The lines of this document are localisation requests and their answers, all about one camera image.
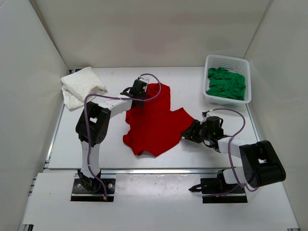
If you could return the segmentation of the red t shirt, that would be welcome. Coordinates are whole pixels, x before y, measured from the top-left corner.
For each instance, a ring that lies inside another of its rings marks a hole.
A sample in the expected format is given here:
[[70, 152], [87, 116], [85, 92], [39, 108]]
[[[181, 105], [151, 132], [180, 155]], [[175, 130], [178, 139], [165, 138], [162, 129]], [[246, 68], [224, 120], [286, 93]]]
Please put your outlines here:
[[135, 155], [149, 152], [157, 157], [172, 149], [181, 140], [182, 132], [189, 128], [194, 118], [184, 108], [171, 111], [170, 87], [164, 84], [149, 84], [146, 99], [159, 95], [126, 112], [126, 123], [130, 129], [123, 136], [123, 143]]

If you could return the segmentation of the white t shirt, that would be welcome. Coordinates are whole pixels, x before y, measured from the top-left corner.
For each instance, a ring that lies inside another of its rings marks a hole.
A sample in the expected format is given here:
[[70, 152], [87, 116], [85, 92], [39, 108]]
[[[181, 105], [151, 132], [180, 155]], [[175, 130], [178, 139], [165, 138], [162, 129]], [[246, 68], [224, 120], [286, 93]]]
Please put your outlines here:
[[68, 110], [83, 107], [85, 97], [89, 94], [106, 94], [108, 92], [105, 84], [90, 66], [62, 77], [61, 82], [64, 105]]

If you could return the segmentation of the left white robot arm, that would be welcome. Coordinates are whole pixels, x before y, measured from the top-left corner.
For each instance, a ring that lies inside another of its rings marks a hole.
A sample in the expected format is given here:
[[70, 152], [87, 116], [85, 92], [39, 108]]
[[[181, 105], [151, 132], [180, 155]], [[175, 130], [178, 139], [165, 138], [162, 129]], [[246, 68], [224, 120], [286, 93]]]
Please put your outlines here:
[[149, 78], [137, 78], [132, 87], [126, 88], [118, 97], [108, 97], [98, 104], [87, 102], [77, 125], [76, 133], [82, 147], [82, 168], [77, 171], [82, 186], [89, 193], [107, 194], [101, 180], [99, 166], [100, 145], [105, 139], [110, 119], [135, 105], [142, 105], [145, 99]]

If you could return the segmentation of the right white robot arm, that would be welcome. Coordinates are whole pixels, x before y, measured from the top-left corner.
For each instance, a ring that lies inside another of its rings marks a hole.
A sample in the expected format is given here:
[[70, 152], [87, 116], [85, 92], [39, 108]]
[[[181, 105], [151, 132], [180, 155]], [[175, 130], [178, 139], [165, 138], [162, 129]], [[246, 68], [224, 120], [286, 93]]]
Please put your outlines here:
[[224, 169], [218, 173], [216, 187], [221, 192], [228, 192], [235, 185], [249, 185], [251, 188], [285, 181], [286, 172], [272, 144], [267, 141], [246, 142], [225, 135], [223, 119], [210, 116], [204, 121], [198, 120], [181, 135], [195, 143], [203, 143], [218, 153], [241, 159], [242, 166]]

